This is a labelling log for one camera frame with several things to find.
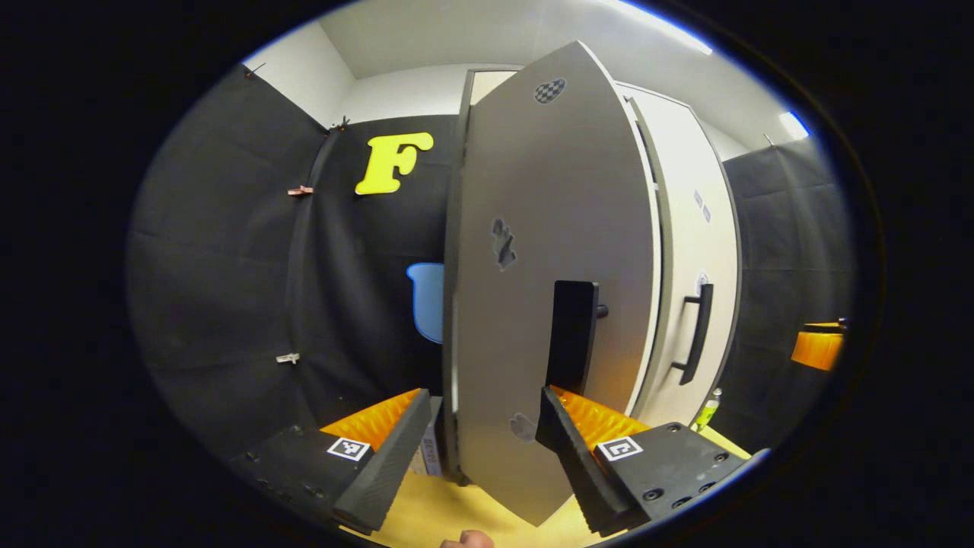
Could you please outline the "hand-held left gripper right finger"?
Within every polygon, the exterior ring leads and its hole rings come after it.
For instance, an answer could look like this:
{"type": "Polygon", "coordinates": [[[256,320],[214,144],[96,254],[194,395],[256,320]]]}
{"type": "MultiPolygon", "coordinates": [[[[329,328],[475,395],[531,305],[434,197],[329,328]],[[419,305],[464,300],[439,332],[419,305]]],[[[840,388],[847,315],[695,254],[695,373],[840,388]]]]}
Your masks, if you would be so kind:
{"type": "Polygon", "coordinates": [[[647,427],[581,395],[540,391],[536,440],[558,458],[591,533],[657,527],[706,502],[750,470],[690,427],[647,427]]]}

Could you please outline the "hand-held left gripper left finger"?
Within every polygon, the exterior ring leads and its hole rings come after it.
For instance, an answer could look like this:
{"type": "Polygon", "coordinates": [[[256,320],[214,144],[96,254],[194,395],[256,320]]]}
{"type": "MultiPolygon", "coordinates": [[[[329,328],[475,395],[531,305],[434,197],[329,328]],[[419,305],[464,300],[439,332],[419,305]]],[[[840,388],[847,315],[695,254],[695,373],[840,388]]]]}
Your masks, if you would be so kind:
{"type": "Polygon", "coordinates": [[[369,535],[383,527],[433,419],[434,398],[417,388],[321,428],[286,427],[229,465],[303,519],[369,535]]]}

